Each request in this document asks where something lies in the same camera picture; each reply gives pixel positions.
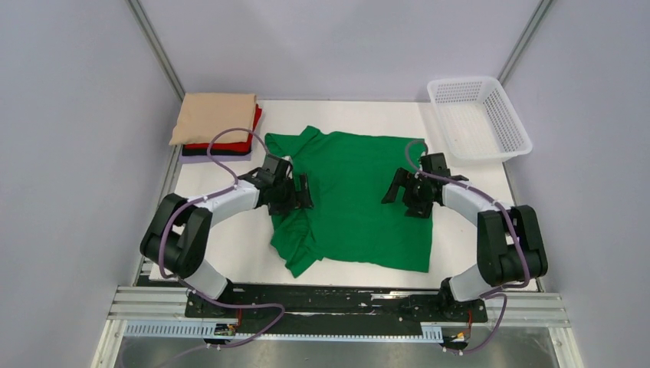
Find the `green t shirt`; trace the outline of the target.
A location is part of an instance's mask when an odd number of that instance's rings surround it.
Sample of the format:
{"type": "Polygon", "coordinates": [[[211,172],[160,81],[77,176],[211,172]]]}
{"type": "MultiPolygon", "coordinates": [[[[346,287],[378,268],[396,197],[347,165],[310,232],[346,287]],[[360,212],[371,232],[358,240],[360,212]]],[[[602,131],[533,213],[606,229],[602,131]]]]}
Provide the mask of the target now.
{"type": "Polygon", "coordinates": [[[298,135],[268,133],[264,141],[307,176],[314,204],[271,218],[271,245],[293,277],[325,258],[428,272],[433,221],[408,217],[402,203],[382,203],[396,170],[416,161],[422,146],[406,152],[406,137],[322,133],[313,126],[298,135]]]}

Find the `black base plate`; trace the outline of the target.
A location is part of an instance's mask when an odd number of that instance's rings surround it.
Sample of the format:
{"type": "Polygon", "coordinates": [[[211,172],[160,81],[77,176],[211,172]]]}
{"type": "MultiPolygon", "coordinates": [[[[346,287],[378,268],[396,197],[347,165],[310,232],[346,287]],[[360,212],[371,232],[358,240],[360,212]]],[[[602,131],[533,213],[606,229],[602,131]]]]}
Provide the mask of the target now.
{"type": "Polygon", "coordinates": [[[233,319],[239,332],[254,333],[285,314],[269,333],[406,334],[423,322],[466,327],[488,320],[483,301],[457,302],[445,290],[337,287],[279,284],[234,284],[219,298],[221,306],[188,295],[185,316],[233,319]]]}

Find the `aluminium frame rail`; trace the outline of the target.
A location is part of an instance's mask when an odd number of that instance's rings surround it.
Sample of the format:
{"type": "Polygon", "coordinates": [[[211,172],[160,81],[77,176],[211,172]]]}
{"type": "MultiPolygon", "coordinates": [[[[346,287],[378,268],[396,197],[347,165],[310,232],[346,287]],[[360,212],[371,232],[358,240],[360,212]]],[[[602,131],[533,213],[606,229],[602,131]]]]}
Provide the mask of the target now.
{"type": "MultiPolygon", "coordinates": [[[[186,289],[181,287],[119,287],[109,320],[184,320],[186,289]]],[[[571,327],[557,293],[512,291],[507,294],[506,327],[571,327]]]]}

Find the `white plastic basket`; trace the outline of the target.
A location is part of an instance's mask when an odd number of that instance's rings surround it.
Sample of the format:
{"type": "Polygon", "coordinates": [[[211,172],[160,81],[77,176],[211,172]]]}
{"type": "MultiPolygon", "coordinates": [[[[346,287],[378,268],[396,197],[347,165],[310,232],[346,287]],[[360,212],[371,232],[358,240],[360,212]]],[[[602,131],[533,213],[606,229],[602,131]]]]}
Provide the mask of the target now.
{"type": "Polygon", "coordinates": [[[530,137],[497,79],[437,79],[428,82],[427,92],[442,136],[457,163],[504,163],[532,151],[530,137]]]}

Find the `right corner metal strip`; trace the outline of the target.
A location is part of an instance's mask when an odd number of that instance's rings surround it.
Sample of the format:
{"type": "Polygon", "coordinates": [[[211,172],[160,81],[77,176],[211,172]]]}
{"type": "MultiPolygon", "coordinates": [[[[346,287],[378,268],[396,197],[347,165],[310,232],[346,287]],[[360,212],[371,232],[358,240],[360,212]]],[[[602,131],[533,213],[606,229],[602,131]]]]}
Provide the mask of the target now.
{"type": "Polygon", "coordinates": [[[505,61],[500,73],[498,74],[498,81],[504,86],[510,79],[517,64],[524,55],[524,52],[530,45],[533,37],[537,33],[543,20],[547,16],[549,10],[555,4],[554,0],[539,0],[536,8],[533,10],[532,15],[524,26],[519,38],[517,39],[513,49],[511,50],[507,60],[505,61]]]}

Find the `left corner metal strip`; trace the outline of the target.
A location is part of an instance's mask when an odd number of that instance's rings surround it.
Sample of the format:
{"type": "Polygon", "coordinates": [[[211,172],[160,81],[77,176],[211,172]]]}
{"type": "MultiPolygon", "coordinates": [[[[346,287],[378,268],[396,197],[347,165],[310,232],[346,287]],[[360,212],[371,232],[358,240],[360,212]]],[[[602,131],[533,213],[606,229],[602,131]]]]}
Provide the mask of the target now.
{"type": "Polygon", "coordinates": [[[185,96],[185,88],[183,87],[182,82],[180,81],[179,76],[172,65],[172,62],[170,61],[169,56],[166,53],[158,34],[156,33],[153,23],[149,19],[143,3],[139,0],[126,0],[126,4],[130,8],[130,11],[135,18],[136,23],[140,27],[144,38],[154,53],[154,56],[158,61],[159,66],[162,68],[162,72],[165,74],[165,77],[169,82],[174,94],[180,101],[182,101],[185,96]]]}

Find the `folded beige t shirt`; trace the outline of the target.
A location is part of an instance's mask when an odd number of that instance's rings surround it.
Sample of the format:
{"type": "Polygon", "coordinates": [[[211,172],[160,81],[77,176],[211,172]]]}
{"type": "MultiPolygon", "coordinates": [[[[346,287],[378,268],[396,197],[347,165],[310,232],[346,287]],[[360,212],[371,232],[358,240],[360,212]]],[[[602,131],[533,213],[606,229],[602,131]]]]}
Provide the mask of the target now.
{"type": "Polygon", "coordinates": [[[187,93],[172,130],[169,145],[248,140],[257,106],[255,94],[187,93]]]}

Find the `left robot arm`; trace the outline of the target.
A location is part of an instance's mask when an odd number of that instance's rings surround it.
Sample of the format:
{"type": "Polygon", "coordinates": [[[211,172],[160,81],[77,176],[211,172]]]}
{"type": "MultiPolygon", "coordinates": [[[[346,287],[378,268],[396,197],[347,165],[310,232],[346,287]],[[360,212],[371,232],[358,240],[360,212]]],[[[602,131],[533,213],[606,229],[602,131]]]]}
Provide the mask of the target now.
{"type": "Polygon", "coordinates": [[[193,198],[168,194],[140,242],[140,253],[205,295],[205,306],[215,316],[227,316],[235,296],[227,291],[229,280],[205,260],[208,235],[218,223],[262,206],[270,215],[312,209],[307,174],[295,175],[289,159],[267,154],[262,166],[236,176],[225,189],[193,198]]]}

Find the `corner metal strip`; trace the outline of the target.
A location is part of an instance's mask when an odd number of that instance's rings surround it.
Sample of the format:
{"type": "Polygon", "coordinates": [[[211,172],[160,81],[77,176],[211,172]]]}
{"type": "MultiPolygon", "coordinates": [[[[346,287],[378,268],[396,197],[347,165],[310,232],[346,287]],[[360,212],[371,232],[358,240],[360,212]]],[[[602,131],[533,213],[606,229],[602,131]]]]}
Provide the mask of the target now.
{"type": "Polygon", "coordinates": [[[504,86],[510,79],[517,64],[524,55],[524,52],[530,45],[533,37],[537,33],[543,20],[547,16],[549,10],[555,4],[554,0],[539,0],[536,8],[533,10],[532,15],[524,26],[519,38],[517,39],[513,49],[511,50],[507,60],[505,61],[500,73],[498,74],[498,81],[504,86]]]}
{"type": "Polygon", "coordinates": [[[135,18],[136,23],[140,27],[144,38],[154,53],[154,56],[158,61],[159,66],[162,68],[162,72],[165,74],[165,77],[169,82],[174,94],[180,101],[182,101],[185,96],[185,88],[183,87],[182,82],[180,81],[179,76],[172,65],[172,62],[170,61],[169,56],[166,53],[158,34],[156,33],[153,23],[149,19],[143,3],[139,0],[126,0],[126,4],[130,8],[130,11],[135,18]]]}

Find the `folded black t shirt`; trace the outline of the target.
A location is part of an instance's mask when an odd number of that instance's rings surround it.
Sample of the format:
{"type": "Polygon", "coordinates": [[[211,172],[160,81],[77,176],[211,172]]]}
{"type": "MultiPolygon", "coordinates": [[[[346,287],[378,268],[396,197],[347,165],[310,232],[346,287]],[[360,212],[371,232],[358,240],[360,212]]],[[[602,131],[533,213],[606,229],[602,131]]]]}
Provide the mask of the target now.
{"type": "MultiPolygon", "coordinates": [[[[210,150],[210,154],[212,156],[247,156],[251,153],[252,149],[245,149],[243,151],[237,151],[237,150],[232,150],[232,149],[216,149],[212,148],[210,150]]],[[[207,156],[208,155],[208,147],[204,148],[190,148],[187,146],[184,146],[182,148],[182,155],[183,156],[207,156]]]]}

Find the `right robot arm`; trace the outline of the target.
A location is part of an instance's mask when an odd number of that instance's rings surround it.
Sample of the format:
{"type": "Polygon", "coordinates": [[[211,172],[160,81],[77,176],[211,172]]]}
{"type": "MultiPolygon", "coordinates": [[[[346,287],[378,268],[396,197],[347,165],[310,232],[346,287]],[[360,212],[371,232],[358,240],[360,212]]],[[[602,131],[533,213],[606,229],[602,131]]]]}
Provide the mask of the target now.
{"type": "Polygon", "coordinates": [[[406,215],[427,219],[438,204],[457,212],[477,230],[476,262],[447,278],[437,302],[439,313],[457,320],[468,302],[508,288],[524,288],[547,274],[549,264],[535,210],[506,205],[476,188],[468,178],[451,174],[444,154],[421,156],[412,171],[398,168],[382,203],[396,200],[402,189],[406,215]]]}

